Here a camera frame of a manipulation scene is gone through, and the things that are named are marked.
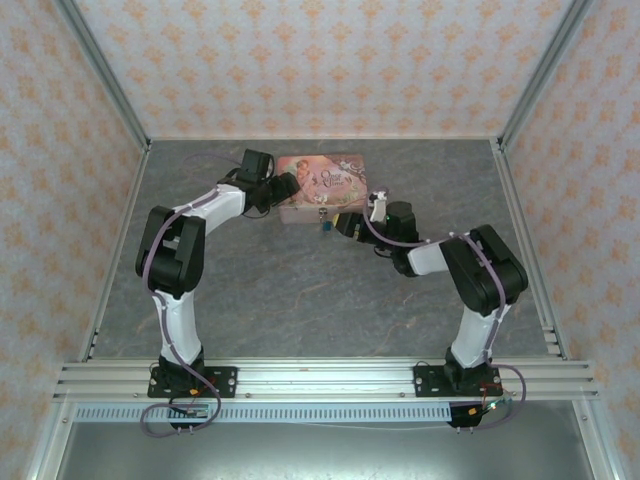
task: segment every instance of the metal base plate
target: metal base plate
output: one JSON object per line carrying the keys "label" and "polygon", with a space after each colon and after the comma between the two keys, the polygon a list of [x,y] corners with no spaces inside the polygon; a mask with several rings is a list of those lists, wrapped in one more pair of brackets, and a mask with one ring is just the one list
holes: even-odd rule
{"label": "metal base plate", "polygon": [[486,375],[479,377],[478,391],[467,392],[461,395],[453,389],[453,386],[444,375],[444,365],[416,365],[413,367],[413,385],[416,391],[416,397],[455,397],[455,396],[488,396],[499,397],[502,395],[502,387],[494,386],[501,383],[496,382],[496,378],[500,379],[500,372],[497,368],[487,371]]}
{"label": "metal base plate", "polygon": [[[238,383],[237,367],[205,367],[204,376],[208,378],[214,387],[218,390],[221,398],[235,398],[236,385]],[[192,397],[189,392],[176,392],[167,385],[163,385],[160,375],[160,367],[154,367],[151,370],[151,380],[149,381],[149,389],[147,396],[149,398],[178,398]],[[197,395],[200,398],[213,398],[213,392],[208,388],[204,388]]]}

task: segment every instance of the robotic arm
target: robotic arm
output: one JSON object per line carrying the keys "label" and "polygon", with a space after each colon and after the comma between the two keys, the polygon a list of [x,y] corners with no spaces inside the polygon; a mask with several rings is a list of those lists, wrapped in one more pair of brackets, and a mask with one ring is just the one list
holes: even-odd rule
{"label": "robotic arm", "polygon": [[[171,346],[193,370],[201,375],[205,372],[204,350],[196,331],[193,307],[194,290],[204,269],[205,237],[230,218],[252,207],[260,213],[267,212],[300,189],[292,174],[274,176],[273,169],[271,155],[246,150],[240,168],[229,172],[210,192],[173,209],[155,207],[149,214],[136,258],[136,273],[140,277],[161,227],[175,212],[184,210],[162,236],[149,270],[149,288],[156,294],[153,300],[160,319],[166,308],[159,366],[152,377],[162,384],[157,389],[167,394],[161,393],[162,396],[199,388],[197,380],[182,368]],[[167,336],[173,345],[169,345]]]}
{"label": "robotic arm", "polygon": [[425,385],[417,390],[425,396],[429,390],[442,395],[445,384],[453,394],[478,395],[484,383],[495,383],[496,372],[490,366],[493,340],[504,316],[528,286],[524,268],[489,225],[471,230],[466,238],[419,242],[411,204],[387,205],[386,192],[380,191],[371,194],[369,207],[373,207],[369,218],[361,213],[336,215],[335,228],[358,242],[373,244],[376,252],[390,251],[395,269],[403,275],[448,271],[464,303],[458,336],[447,350],[441,374],[434,368],[429,372],[437,387]]}

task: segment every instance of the cable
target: cable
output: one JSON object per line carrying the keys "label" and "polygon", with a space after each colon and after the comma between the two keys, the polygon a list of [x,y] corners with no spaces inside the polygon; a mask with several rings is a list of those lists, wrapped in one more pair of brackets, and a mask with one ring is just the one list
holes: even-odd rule
{"label": "cable", "polygon": [[[210,202],[217,196],[218,196],[218,187],[216,186],[211,191],[211,193],[206,197],[204,197],[202,200],[194,202],[193,204],[188,204],[185,207],[181,208],[180,210],[174,212],[174,214],[171,215],[171,217],[169,217],[162,224],[162,226],[160,227],[160,230],[158,230],[156,238],[153,240],[153,244],[149,249],[149,254],[147,255],[147,259],[145,261],[144,268],[142,270],[142,283],[144,285],[144,288],[147,289],[147,291],[151,294],[151,296],[154,297],[156,300],[158,300],[158,302],[160,303],[160,307],[161,307],[160,308],[160,312],[161,312],[160,313],[160,330],[162,333],[162,337],[165,339],[165,341],[169,345],[169,349],[171,350],[171,353],[173,354],[175,359],[178,360],[178,363],[180,364],[180,366],[182,366],[182,368],[184,368],[192,376],[200,380],[209,390],[211,390],[211,393],[213,393],[213,395],[216,397],[216,400],[218,402],[215,412],[207,420],[205,420],[200,425],[196,425],[195,427],[193,425],[189,426],[190,433],[194,433],[198,430],[202,430],[203,428],[206,428],[209,425],[211,425],[211,423],[213,423],[213,421],[220,414],[220,410],[222,409],[222,399],[220,398],[220,394],[218,393],[218,390],[216,390],[216,388],[213,386],[213,384],[208,379],[206,379],[205,377],[200,375],[198,372],[196,372],[193,368],[191,368],[191,366],[188,365],[187,362],[185,362],[184,359],[178,353],[178,350],[173,344],[173,340],[171,338],[171,335],[169,334],[169,329],[167,327],[167,303],[164,297],[162,297],[162,295],[159,295],[154,290],[151,290],[151,288],[149,287],[149,272],[151,271],[151,264],[153,263],[153,259],[156,255],[158,247],[162,243],[162,237],[164,236],[166,231],[169,229],[169,227],[171,227],[173,222],[175,222],[178,218],[180,218],[181,215],[188,212],[189,210],[198,208],[201,205],[204,205],[205,203]],[[189,403],[178,403],[178,404],[168,403],[168,402],[154,403],[153,405],[150,405],[147,408],[145,408],[142,412],[142,415],[140,415],[140,428],[142,429],[145,435],[148,435],[153,438],[166,438],[173,435],[180,435],[180,433],[182,432],[181,428],[178,428],[177,430],[163,432],[163,433],[152,432],[151,430],[149,430],[149,428],[147,427],[147,423],[144,420],[146,416],[149,414],[149,412],[156,408],[189,408],[189,407],[191,407],[191,404]]]}
{"label": "cable", "polygon": [[[389,193],[389,189],[387,187],[374,188],[373,191],[376,191],[376,192],[383,191],[385,193]],[[378,233],[378,231],[375,228],[373,228],[373,225],[371,224],[371,220],[369,220],[369,200],[368,199],[369,199],[369,195],[367,194],[367,197],[364,199],[364,205],[362,206],[362,215],[364,216],[364,223],[367,225],[367,228],[373,234],[374,237],[376,237],[381,242],[387,243],[389,245],[393,245],[394,247],[413,248],[413,247],[422,247],[424,245],[428,245],[427,242],[416,242],[416,243],[396,242],[395,240],[386,238],[382,236],[380,233]]]}
{"label": "cable", "polygon": [[383,255],[382,253],[380,253],[380,252],[378,251],[378,247],[377,247],[377,246],[374,246],[374,247],[373,247],[373,253],[375,253],[375,254],[376,254],[378,257],[380,257],[380,258],[391,258],[391,254],[389,254],[389,255]]}
{"label": "cable", "polygon": [[511,370],[513,373],[515,373],[518,376],[518,378],[520,379],[520,383],[522,384],[522,397],[520,397],[520,401],[514,407],[514,409],[511,411],[509,415],[493,423],[490,423],[488,425],[479,425],[475,428],[465,429],[465,430],[471,430],[471,431],[487,430],[489,428],[498,427],[500,425],[507,423],[509,420],[512,420],[516,415],[520,413],[520,411],[524,407],[524,402],[527,399],[527,383],[524,380],[524,375],[522,375],[520,370],[518,370],[516,367],[512,365],[491,363],[491,359],[489,358],[489,351],[493,346],[493,341],[495,340],[495,337],[498,331],[498,326],[500,325],[500,322],[498,321],[498,319],[502,317],[502,312],[504,312],[504,309],[507,304],[506,293],[504,291],[504,286],[502,285],[502,282],[500,282],[500,279],[498,278],[498,274],[493,269],[491,262],[486,257],[482,249],[478,247],[478,245],[476,245],[475,242],[466,235],[460,235],[459,238],[467,242],[471,247],[471,249],[476,253],[476,255],[478,255],[478,258],[480,258],[480,261],[484,265],[484,268],[487,269],[487,272],[489,272],[489,276],[491,276],[491,279],[495,283],[496,288],[498,289],[498,296],[500,297],[500,306],[498,307],[498,312],[496,313],[495,320],[493,322],[493,325],[491,326],[491,332],[489,332],[489,336],[487,337],[487,343],[485,344],[485,348],[484,348],[484,362],[491,368],[506,368],[507,370]]}

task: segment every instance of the pink tin box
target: pink tin box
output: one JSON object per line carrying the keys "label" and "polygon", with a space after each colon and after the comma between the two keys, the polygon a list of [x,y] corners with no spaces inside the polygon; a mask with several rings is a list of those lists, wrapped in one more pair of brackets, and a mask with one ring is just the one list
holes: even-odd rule
{"label": "pink tin box", "polygon": [[362,211],[367,179],[362,155],[280,157],[279,174],[296,176],[300,191],[280,205],[282,223],[316,223],[340,212]]}

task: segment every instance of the floral wallpaper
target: floral wallpaper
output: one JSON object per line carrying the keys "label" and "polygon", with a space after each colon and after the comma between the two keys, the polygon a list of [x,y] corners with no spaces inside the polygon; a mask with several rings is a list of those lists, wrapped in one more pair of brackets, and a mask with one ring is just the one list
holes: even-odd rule
{"label": "floral wallpaper", "polygon": [[90,326],[139,158],[51,0],[0,3],[0,477]]}
{"label": "floral wallpaper", "polygon": [[501,133],[570,0],[79,0],[152,138]]}
{"label": "floral wallpaper", "polygon": [[640,10],[596,0],[509,150],[576,358],[640,472]]}

